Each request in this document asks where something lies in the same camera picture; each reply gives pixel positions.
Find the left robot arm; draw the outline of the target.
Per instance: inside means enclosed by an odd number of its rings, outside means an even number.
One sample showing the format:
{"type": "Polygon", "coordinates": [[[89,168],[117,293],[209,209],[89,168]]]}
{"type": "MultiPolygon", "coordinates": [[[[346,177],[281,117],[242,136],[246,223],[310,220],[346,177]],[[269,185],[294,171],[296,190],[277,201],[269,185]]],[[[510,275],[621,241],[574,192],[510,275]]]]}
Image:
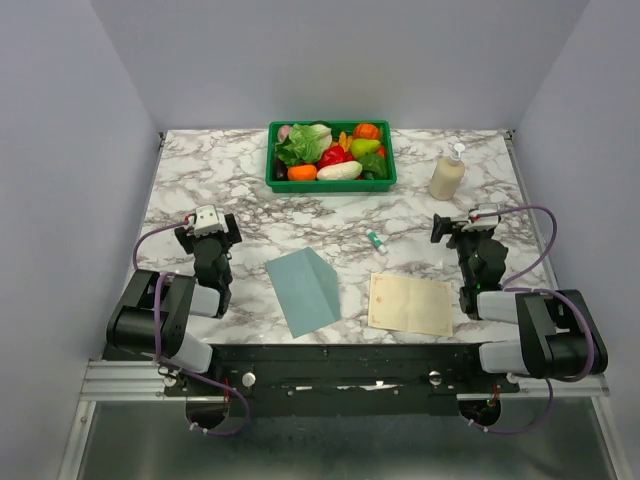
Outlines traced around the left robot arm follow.
{"type": "Polygon", "coordinates": [[[235,216],[212,205],[143,234],[134,246],[133,275],[108,323],[107,343],[188,370],[187,382],[197,393],[214,393],[222,380],[220,368],[212,364],[214,348],[189,334],[187,324],[192,316],[220,319],[226,314],[233,282],[230,250],[241,242],[235,216]],[[193,257],[191,275],[139,266],[137,250],[144,240],[166,231],[193,257]]]}

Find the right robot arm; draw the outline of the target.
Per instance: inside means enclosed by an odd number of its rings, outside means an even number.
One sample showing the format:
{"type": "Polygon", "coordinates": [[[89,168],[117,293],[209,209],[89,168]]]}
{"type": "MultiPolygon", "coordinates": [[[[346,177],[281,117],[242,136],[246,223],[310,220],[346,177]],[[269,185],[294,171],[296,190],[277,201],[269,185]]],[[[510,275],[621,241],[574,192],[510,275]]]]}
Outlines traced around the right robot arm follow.
{"type": "Polygon", "coordinates": [[[460,219],[433,217],[430,241],[447,237],[447,247],[457,253],[461,310],[474,320],[518,327],[516,340],[483,344],[479,357],[461,365],[462,384],[480,392],[497,373],[564,382],[604,373],[608,352],[579,291],[506,286],[509,249],[493,238],[500,220],[499,212],[487,209],[460,219]]]}

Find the blue-grey envelope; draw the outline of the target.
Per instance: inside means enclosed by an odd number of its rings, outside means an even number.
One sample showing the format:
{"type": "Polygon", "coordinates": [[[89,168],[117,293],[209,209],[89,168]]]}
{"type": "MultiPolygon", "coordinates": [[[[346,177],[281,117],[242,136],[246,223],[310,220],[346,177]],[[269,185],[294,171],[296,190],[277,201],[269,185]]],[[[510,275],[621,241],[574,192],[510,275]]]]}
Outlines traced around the blue-grey envelope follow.
{"type": "Polygon", "coordinates": [[[337,273],[313,249],[270,260],[266,270],[293,338],[341,319],[337,273]]]}

